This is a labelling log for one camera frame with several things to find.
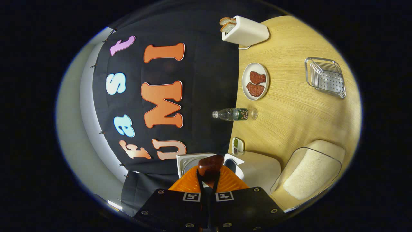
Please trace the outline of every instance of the water bottle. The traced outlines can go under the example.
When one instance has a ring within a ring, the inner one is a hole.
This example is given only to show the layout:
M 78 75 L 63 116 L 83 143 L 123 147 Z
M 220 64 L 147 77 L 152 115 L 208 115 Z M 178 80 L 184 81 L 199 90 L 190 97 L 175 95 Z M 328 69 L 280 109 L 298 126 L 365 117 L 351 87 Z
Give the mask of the water bottle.
M 246 108 L 226 108 L 220 111 L 212 112 L 212 117 L 220 118 L 225 121 L 256 119 L 258 117 L 258 110 L 248 110 Z

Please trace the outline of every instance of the bottle label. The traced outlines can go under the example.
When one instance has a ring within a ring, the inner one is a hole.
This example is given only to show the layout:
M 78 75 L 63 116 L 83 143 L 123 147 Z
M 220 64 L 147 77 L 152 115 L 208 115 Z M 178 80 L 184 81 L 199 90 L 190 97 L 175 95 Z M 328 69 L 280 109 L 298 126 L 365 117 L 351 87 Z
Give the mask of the bottle label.
M 249 117 L 249 111 L 248 109 L 245 108 L 237 108 L 237 111 L 239 113 L 237 120 L 246 120 Z

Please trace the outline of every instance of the white appliance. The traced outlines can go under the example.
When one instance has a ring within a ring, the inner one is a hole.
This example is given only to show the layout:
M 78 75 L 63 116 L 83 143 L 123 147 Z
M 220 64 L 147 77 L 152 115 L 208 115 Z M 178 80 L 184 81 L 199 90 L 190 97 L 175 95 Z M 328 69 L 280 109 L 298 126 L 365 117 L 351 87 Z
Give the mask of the white appliance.
M 236 26 L 229 32 L 222 32 L 222 40 L 245 47 L 260 43 L 269 38 L 267 26 L 253 20 L 235 16 Z
M 226 154 L 224 165 L 249 187 L 262 187 L 269 195 L 270 188 L 281 173 L 279 161 L 254 152 Z

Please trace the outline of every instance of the orange letter m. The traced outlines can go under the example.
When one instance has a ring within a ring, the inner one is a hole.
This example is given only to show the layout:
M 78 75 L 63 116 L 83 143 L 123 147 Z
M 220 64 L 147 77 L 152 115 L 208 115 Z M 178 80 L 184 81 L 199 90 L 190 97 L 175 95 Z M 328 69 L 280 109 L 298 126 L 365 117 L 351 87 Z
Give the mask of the orange letter m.
M 173 99 L 178 102 L 182 99 L 182 82 L 180 80 L 169 85 L 149 85 L 145 82 L 142 84 L 141 94 L 144 100 L 156 105 L 155 108 L 145 113 L 145 123 L 148 128 L 152 128 L 153 125 L 176 125 L 179 128 L 183 126 L 181 114 L 167 117 L 181 109 L 178 104 L 166 100 Z

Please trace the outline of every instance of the wooden table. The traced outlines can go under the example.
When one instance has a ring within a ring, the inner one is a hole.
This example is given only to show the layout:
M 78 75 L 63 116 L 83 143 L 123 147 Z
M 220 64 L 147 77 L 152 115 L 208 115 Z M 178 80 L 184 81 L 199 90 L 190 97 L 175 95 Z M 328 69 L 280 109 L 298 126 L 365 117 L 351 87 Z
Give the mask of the wooden table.
M 245 151 L 276 158 L 282 170 L 299 147 L 317 139 L 345 149 L 342 170 L 350 163 L 362 125 L 359 90 L 348 64 L 339 52 L 310 26 L 293 16 L 281 16 L 262 22 L 270 31 L 268 40 L 239 50 L 239 81 L 236 108 L 256 108 L 256 120 L 235 121 L 233 137 L 245 142 Z M 328 95 L 306 82 L 304 61 L 307 57 L 335 60 L 341 67 L 346 97 Z M 269 89 L 256 101 L 246 98 L 242 74 L 249 63 L 266 67 Z

